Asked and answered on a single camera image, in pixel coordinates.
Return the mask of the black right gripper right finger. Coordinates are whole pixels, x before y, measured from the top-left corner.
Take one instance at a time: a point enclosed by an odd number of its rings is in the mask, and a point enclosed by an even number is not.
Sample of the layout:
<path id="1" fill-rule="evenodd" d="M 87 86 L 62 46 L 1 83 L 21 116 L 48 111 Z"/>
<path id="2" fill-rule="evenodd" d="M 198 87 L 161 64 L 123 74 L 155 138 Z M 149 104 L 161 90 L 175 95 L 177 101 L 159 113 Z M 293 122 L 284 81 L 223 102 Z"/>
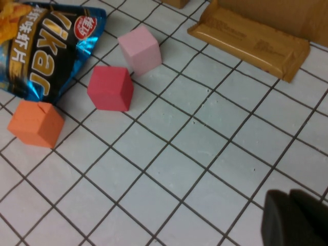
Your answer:
<path id="1" fill-rule="evenodd" d="M 314 235 L 327 245 L 327 205 L 299 189 L 291 190 L 290 198 L 296 203 L 309 222 Z"/>

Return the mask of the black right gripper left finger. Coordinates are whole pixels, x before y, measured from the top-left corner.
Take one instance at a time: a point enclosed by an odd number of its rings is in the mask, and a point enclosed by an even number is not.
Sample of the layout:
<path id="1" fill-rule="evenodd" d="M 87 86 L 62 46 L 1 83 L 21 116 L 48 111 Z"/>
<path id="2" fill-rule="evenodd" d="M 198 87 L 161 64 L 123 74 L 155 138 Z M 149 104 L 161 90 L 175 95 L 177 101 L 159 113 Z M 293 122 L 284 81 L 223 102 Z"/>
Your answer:
<path id="1" fill-rule="evenodd" d="M 264 245 L 323 245 L 290 193 L 269 190 L 261 223 Z"/>

